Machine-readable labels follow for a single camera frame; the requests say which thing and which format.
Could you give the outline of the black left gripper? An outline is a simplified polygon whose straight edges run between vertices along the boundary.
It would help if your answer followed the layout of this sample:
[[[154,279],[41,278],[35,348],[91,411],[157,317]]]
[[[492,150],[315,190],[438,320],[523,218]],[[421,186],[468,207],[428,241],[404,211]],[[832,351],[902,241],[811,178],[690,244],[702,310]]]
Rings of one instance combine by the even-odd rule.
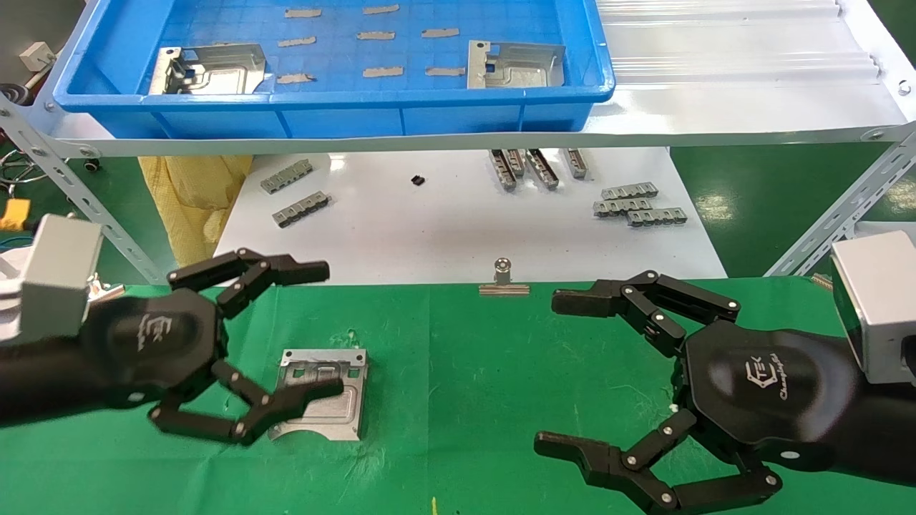
[[[222,317],[235,318],[273,285],[329,278],[326,261],[298,262],[291,255],[240,248],[167,274],[174,291],[165,296],[123,296],[93,305],[86,319],[86,358],[102,406],[134,408],[162,400],[148,420],[163,433],[252,446],[272,426],[300,418],[312,401],[343,393],[344,385],[330,378],[267,392],[221,360],[228,355]],[[227,281],[215,303],[199,294]],[[240,418],[181,410],[215,381],[248,404]]]

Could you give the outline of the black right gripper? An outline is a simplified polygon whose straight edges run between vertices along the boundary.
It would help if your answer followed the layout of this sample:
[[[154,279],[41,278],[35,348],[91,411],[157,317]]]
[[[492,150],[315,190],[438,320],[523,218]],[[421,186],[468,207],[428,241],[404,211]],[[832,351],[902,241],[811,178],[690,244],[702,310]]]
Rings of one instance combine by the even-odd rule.
[[[737,301],[654,270],[596,280],[588,290],[554,290],[552,310],[620,317],[661,355],[678,356],[684,408],[630,449],[536,434],[535,453],[574,463],[587,485],[620,492],[645,514],[708,514],[759,505],[781,490],[781,477],[760,461],[866,472],[854,416],[864,376],[838,337],[739,327]],[[687,337],[665,312],[708,326]],[[652,466],[690,435],[716,458],[736,462],[737,474],[678,486],[658,479]]]

